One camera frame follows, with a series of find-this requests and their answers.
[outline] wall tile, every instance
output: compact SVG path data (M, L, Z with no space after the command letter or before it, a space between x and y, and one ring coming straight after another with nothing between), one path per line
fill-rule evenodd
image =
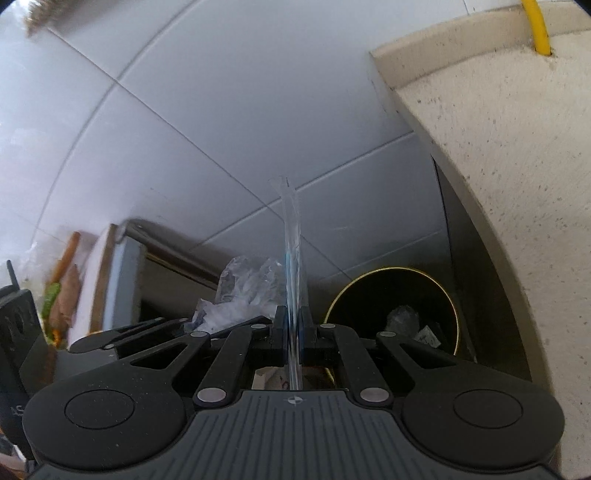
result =
M192 0L75 2L52 30L112 77Z
M121 87L114 88L66 163L40 228L65 240L143 218L196 244L261 203Z
M191 7L122 83L265 203L409 131L372 48L466 14L463 0L216 0Z
M445 226L433 161L415 134L311 182L298 195L302 235L343 271Z
M110 78L48 31L27 38L0 16L0 202L35 225L81 127Z
M418 268L447 288L453 287L452 258L447 231L432 233L412 244L356 265L345 273L354 279L382 267Z
M285 258L285 230L283 221L269 208L264 208L232 225L227 230L195 247L191 253L222 271L238 255ZM306 240L302 255L310 281L330 277L339 272Z

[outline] dark gap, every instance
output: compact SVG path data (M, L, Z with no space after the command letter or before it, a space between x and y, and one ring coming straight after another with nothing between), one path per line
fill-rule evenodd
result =
M181 371L173 379L173 390L183 398L193 398L197 387L205 377L207 370L212 366L217 352L193 355L182 367Z
M410 393L415 385L414 380L395 358L377 352L372 353L371 357L394 397L405 397Z
M400 346L421 368L432 369L455 365L452 360L443 357L438 350L430 351L429 347L421 347L412 343L401 343Z
M175 358L178 357L180 352L182 352L186 346L187 345L185 345L184 343L178 343L165 350L153 353L150 356L140 358L139 360L136 360L131 364L134 367L150 368L152 370L163 370L164 368L168 367Z

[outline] transparent plastic sheet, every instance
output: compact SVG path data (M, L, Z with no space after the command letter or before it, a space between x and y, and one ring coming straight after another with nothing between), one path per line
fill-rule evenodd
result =
M288 377L290 390L303 387L300 364L300 341L297 325L300 307L308 305L308 289L301 256L300 206L296 190L285 177L272 180L271 184L283 202L285 225L285 282L288 310Z
M215 333L260 315L273 319L284 303L283 265L273 258L236 257L220 276L214 303L199 300L190 329Z

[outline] plastic bag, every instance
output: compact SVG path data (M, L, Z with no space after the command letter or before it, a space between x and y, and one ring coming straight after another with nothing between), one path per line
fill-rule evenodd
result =
M215 333L260 315L273 319L284 303L285 275L277 260L236 257L220 276L215 303L199 300L192 326Z
M400 305L388 313L384 330L413 338L420 328L421 319L418 313L408 305Z

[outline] yellow wire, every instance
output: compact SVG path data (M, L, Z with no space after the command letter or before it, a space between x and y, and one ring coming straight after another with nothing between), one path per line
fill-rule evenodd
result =
M544 15L542 15L542 10L540 10L538 2L536 0L521 0L521 3L530 21L531 34L534 37L536 52L549 57L551 54L550 39L546 30Z

